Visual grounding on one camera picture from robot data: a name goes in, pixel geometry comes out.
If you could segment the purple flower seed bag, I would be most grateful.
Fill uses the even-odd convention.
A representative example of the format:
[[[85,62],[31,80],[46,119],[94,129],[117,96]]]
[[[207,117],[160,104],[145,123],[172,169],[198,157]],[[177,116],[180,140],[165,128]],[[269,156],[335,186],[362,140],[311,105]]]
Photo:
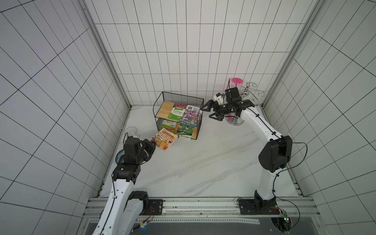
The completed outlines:
[[[197,127],[202,117],[202,110],[199,107],[188,105],[180,119],[180,124]]]

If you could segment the orange striped seed bag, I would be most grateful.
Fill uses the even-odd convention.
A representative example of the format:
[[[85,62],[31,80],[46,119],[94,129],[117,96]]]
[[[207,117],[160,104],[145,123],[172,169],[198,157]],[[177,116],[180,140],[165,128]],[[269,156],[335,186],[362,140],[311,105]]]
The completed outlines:
[[[163,150],[167,151],[168,148],[178,139],[178,136],[172,132],[162,128],[156,135],[154,135],[149,141],[155,143],[155,145]]]

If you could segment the green white impatiens seed bag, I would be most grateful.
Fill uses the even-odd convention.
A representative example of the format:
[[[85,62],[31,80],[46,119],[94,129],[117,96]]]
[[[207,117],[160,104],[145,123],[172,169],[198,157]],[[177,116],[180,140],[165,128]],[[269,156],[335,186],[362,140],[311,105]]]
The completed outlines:
[[[173,107],[167,118],[179,122],[183,117],[185,110],[184,107]]]

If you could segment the green vegetable seed bag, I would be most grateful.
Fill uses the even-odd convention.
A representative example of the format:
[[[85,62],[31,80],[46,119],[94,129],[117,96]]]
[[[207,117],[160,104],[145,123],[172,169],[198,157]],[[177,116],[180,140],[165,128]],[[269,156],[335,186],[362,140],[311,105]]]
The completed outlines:
[[[180,124],[176,130],[176,135],[179,139],[190,141],[193,135],[194,128],[189,125]]]

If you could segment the green pink flower seed bag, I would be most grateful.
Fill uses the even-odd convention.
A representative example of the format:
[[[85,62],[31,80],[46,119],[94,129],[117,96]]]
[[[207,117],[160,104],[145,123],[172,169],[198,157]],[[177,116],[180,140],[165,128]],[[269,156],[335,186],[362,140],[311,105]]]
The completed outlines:
[[[175,121],[171,121],[171,120],[166,120],[166,119],[164,119],[164,120],[162,121],[162,124],[161,124],[159,130],[165,129],[165,130],[167,130],[167,131],[169,131],[169,132],[171,132],[171,133],[175,133],[175,128],[176,128],[176,125],[177,125],[177,124],[178,124],[178,123],[175,122]]]

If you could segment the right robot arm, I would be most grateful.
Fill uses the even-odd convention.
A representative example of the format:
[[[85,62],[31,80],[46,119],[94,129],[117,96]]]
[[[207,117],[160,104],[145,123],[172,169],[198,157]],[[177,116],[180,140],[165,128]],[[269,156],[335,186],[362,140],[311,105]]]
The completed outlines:
[[[237,88],[213,96],[200,110],[210,112],[210,118],[222,121],[225,117],[241,118],[258,135],[264,147],[258,155],[263,170],[258,189],[255,191],[253,206],[261,211],[276,202],[275,180],[287,167],[291,159],[293,141],[275,130],[255,108],[253,102],[242,99]]]

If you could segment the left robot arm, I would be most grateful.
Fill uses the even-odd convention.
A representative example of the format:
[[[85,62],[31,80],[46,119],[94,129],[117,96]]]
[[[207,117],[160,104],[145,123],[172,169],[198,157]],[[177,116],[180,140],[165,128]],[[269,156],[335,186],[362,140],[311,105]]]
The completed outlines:
[[[123,154],[113,170],[112,188],[94,235],[129,235],[140,214],[149,210],[148,193],[134,191],[141,165],[148,162],[156,143],[129,136],[123,143]]]

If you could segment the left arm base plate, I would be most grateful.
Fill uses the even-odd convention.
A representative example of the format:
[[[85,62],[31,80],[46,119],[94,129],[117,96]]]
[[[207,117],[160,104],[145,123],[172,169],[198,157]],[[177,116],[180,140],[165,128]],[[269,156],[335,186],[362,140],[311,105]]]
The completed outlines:
[[[148,199],[143,202],[143,210],[140,215],[161,215],[163,210],[164,200],[162,199]]]

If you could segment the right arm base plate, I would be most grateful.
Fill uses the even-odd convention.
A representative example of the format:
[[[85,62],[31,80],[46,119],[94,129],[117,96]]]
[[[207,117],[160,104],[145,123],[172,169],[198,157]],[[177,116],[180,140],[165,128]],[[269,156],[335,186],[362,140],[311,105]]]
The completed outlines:
[[[279,215],[280,210],[276,207],[276,202],[271,199],[263,201],[259,199],[238,198],[237,205],[241,215]]]

